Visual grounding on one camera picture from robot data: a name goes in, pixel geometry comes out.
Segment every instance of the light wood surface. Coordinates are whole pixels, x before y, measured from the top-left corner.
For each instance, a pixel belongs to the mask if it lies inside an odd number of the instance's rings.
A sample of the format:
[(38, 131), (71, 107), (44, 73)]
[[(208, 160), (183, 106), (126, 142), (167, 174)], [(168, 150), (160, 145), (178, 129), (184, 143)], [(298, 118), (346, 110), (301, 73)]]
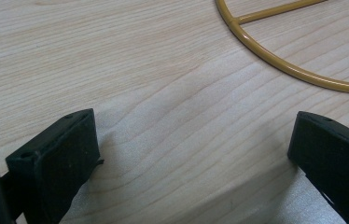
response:
[[(288, 2), (228, 5), (242, 15)], [(349, 1), (243, 27), (349, 81)], [(286, 151), (300, 110), (349, 126), (349, 94), (267, 65), (213, 0), (0, 1), (0, 174), (9, 153), (90, 107), (105, 164), (62, 223), (343, 223)]]

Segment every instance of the black clamp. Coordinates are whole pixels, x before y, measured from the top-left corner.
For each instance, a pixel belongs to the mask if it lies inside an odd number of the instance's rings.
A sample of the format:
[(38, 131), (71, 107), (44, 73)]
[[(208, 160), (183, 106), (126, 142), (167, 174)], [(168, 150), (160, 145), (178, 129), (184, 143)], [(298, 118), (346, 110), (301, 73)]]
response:
[(0, 224), (21, 213), (31, 224), (59, 223), (79, 188), (102, 164), (92, 109), (69, 114), (6, 157)]
[(349, 223), (349, 128), (300, 112), (287, 155)]

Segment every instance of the curved yellow wire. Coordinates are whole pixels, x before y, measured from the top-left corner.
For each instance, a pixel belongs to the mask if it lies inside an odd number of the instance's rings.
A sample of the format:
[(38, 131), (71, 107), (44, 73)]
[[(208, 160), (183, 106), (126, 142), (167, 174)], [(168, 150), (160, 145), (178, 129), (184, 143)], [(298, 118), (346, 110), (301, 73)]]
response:
[(230, 30), (245, 46), (247, 46), (250, 50), (257, 54), (262, 60), (293, 77), (312, 83), (316, 86), (331, 89), (334, 91), (349, 92), (349, 82), (336, 80), (329, 77), (322, 77), (318, 74), (302, 69), (292, 63), (288, 63), (287, 61), (279, 58), (272, 52), (262, 47), (240, 26), (240, 24), (267, 18), (272, 15), (287, 12), (300, 7), (307, 7), (323, 1), (327, 0), (303, 0), (286, 4), (280, 7), (274, 7), (260, 12), (251, 13), (238, 18), (232, 17), (224, 0), (216, 0), (216, 3), (222, 18), (224, 19), (225, 23), (227, 23)]

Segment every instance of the screw hole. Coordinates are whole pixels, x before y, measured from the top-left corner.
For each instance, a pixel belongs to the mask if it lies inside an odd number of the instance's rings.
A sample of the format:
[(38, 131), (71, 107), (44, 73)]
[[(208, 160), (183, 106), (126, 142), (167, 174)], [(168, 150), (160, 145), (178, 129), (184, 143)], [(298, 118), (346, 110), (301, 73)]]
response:
[(22, 159), (30, 158), (33, 156), (33, 152), (24, 152), (21, 154)]

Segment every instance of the yellow metal rod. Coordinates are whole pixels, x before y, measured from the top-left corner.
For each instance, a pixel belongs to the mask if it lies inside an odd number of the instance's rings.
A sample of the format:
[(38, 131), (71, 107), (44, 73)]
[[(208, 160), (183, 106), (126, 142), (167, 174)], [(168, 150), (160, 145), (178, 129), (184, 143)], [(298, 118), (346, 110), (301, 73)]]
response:
[(227, 25), (229, 26), (230, 30), (245, 46), (247, 46), (251, 51), (257, 54), (262, 60), (293, 77), (309, 82), (316, 86), (334, 91), (349, 92), (349, 82), (319, 76), (318, 74), (302, 69), (279, 58), (272, 52), (262, 47), (255, 39), (253, 39), (253, 37), (251, 37), (244, 29), (242, 29), (242, 27), (238, 23), (238, 18), (232, 17), (224, 0), (216, 0), (216, 3), (218, 11), (220, 12), (225, 23), (227, 23)]
[(285, 12), (299, 9), (302, 7), (308, 7), (308, 6), (311, 6), (311, 5), (314, 5), (317, 3), (321, 3), (321, 2), (325, 2), (325, 1), (328, 1), (328, 0), (301, 0), (298, 2), (281, 5), (279, 7), (273, 7), (273, 8), (265, 9), (262, 11), (253, 12), (253, 13), (250, 13), (247, 15), (243, 15), (243, 16), (236, 18), (236, 20), (238, 20), (239, 24), (245, 24), (245, 23), (248, 23), (251, 21), (261, 20), (261, 19), (264, 19), (267, 17), (275, 16), (277, 14), (285, 13)]

